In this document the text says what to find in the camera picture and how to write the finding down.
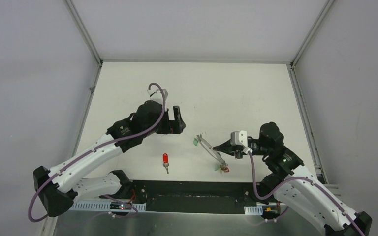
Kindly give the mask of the metal keyring plate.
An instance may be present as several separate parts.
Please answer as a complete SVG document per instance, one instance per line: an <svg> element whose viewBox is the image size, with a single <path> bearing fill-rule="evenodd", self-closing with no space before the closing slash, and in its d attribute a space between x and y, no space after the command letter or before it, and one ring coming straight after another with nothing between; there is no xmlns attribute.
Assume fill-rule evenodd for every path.
<svg viewBox="0 0 378 236"><path fill-rule="evenodd" d="M215 160L219 162L220 168L222 170L228 167L228 164L222 158L221 154L213 150L213 146L205 138L203 138L201 134L196 135L195 140L197 141L198 145L201 145L207 151L209 155L211 155Z"/></svg>

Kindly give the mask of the red tag key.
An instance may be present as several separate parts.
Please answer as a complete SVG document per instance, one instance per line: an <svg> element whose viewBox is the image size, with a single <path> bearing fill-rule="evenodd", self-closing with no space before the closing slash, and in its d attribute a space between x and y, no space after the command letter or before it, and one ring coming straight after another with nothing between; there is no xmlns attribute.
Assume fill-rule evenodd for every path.
<svg viewBox="0 0 378 236"><path fill-rule="evenodd" d="M169 174L169 159L168 159L168 154L164 153L162 156L162 161L163 161L163 167L166 169L166 173Z"/></svg>

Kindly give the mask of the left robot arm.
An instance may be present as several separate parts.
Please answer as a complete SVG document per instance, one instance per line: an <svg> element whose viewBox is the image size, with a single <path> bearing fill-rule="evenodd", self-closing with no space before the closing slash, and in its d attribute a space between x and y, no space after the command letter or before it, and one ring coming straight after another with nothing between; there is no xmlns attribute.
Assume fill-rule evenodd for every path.
<svg viewBox="0 0 378 236"><path fill-rule="evenodd" d="M142 144L152 134L181 134L186 127L179 106L173 106L173 120L162 104L148 100L127 118L115 122L90 147L54 167L39 166L33 171L32 202L39 198L47 216L68 211L83 198L102 195L124 199L130 194L130 181L122 170L95 178L85 176L108 160Z"/></svg>

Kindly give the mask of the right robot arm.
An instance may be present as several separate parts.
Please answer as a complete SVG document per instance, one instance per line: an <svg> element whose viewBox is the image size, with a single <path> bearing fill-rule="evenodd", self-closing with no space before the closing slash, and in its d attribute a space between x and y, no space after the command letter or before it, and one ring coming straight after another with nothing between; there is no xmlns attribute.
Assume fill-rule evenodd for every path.
<svg viewBox="0 0 378 236"><path fill-rule="evenodd" d="M372 218L357 212L328 190L303 160L284 145L284 135L274 122L260 127L258 138L233 131L230 139L213 151L249 156L253 192L257 199L279 201L294 210L324 236L367 236Z"/></svg>

